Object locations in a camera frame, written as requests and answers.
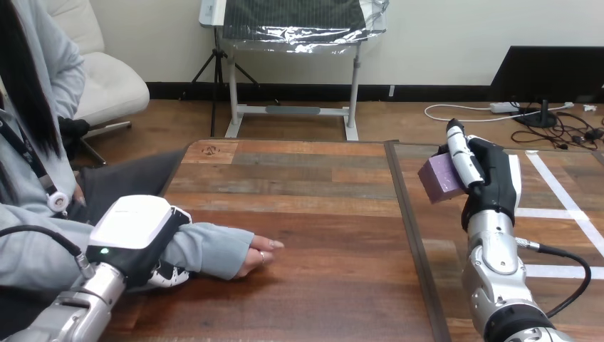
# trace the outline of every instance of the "wooden table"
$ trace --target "wooden table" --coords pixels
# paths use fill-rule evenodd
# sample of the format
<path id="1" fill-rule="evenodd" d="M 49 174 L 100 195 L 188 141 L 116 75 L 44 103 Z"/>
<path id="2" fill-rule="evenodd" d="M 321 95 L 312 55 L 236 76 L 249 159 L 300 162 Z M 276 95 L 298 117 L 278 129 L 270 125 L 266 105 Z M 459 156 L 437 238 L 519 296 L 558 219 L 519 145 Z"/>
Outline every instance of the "wooden table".
<path id="1" fill-rule="evenodd" d="M 195 221 L 248 229 L 286 249 L 274 265 L 241 281 L 200 277 L 125 297 L 104 339 L 478 341 L 459 280 L 467 251 L 459 223 L 465 199 L 430 206 L 417 178 L 435 150 L 395 142 L 192 144 L 167 188 L 170 203 Z M 511 152 L 522 161 L 521 207 L 565 212 L 525 151 Z M 604 227 L 604 167 L 589 153 L 538 155 L 589 222 Z M 521 217 L 516 232 L 604 266 L 573 219 Z M 527 264 L 573 265 L 540 254 L 521 257 Z M 529 278 L 527 284 L 546 309 L 578 282 Z M 597 341 L 604 335 L 603 291 L 594 280 L 554 323 L 577 341 Z"/>
<path id="2" fill-rule="evenodd" d="M 165 197 L 286 249 L 241 281 L 122 300 L 107 341 L 433 341 L 382 143 L 201 140 Z"/>

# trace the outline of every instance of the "woman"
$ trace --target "woman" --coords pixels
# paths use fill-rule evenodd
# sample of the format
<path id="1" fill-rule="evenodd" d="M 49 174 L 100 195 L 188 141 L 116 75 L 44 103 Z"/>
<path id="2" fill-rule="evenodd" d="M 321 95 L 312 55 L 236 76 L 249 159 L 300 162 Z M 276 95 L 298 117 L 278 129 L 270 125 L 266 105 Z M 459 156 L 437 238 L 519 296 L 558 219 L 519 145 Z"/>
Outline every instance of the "woman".
<path id="1" fill-rule="evenodd" d="M 56 189 L 75 199 L 66 218 L 49 208 L 39 176 L 0 136 L 0 229 L 42 226 L 85 249 L 93 225 L 117 198 L 159 195 L 182 152 L 84 169 L 76 181 L 61 144 L 57 117 L 72 118 L 76 113 L 85 83 L 82 64 L 78 47 L 39 0 L 0 0 L 0 118 L 31 143 Z M 272 252 L 279 248 L 282 243 L 244 230 L 186 224 L 162 258 L 189 271 L 232 279 L 272 262 Z M 69 289 L 77 276 L 73 258 L 47 236 L 18 233 L 1 238 L 0 339 L 27 327 L 48 305 L 14 296 L 7 288 L 61 291 Z"/>

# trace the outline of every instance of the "cream armchair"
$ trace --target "cream armchair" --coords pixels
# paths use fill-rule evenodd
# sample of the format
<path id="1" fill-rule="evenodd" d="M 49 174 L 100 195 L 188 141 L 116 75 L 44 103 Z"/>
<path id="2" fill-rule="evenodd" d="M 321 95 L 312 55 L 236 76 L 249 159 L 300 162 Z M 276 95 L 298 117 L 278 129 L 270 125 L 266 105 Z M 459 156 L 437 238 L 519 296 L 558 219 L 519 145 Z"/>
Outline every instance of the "cream armchair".
<path id="1" fill-rule="evenodd" d="M 47 12 L 67 35 L 80 46 L 84 57 L 86 84 L 75 114 L 95 129 L 83 139 L 83 146 L 101 164 L 104 159 L 85 141 L 86 138 L 132 126 L 130 122 L 103 123 L 138 113 L 149 103 L 147 85 L 122 61 L 104 53 L 105 42 L 88 0 L 44 0 Z"/>

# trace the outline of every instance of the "monitor stand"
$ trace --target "monitor stand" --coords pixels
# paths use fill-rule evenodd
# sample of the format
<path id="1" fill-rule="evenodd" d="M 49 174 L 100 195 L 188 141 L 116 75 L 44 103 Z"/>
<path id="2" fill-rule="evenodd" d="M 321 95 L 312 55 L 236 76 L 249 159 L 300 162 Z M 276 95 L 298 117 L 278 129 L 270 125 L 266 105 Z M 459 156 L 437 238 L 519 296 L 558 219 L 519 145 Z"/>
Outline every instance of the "monitor stand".
<path id="1" fill-rule="evenodd" d="M 519 123 L 536 128 L 550 128 L 556 125 L 556 117 L 555 115 L 548 110 L 549 103 L 547 100 L 543 100 L 541 104 L 541 113 L 528 115 L 528 116 L 519 116 L 514 118 L 514 120 Z M 521 108 L 518 113 L 533 113 L 538 111 L 538 108 Z"/>

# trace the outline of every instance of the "robotic hand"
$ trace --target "robotic hand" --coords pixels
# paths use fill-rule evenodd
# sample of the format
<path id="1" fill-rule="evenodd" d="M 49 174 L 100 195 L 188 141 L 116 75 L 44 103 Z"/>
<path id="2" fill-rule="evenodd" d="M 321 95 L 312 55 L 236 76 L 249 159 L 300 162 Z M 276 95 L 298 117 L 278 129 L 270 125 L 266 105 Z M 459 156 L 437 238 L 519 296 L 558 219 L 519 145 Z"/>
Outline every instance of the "robotic hand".
<path id="1" fill-rule="evenodd" d="M 81 276 L 26 329 L 8 342 L 92 342 L 100 338 L 111 309 L 126 288 L 170 287 L 189 274 L 160 261 L 172 237 L 191 217 L 165 199 L 120 198 L 90 236 L 86 256 L 75 260 Z"/>
<path id="2" fill-rule="evenodd" d="M 468 194 L 462 227 L 468 234 L 468 259 L 462 274 L 474 327 L 486 342 L 569 342 L 533 300 L 518 257 L 514 211 L 521 194 L 518 156 L 475 136 L 466 136 L 453 119 L 447 147 Z"/>

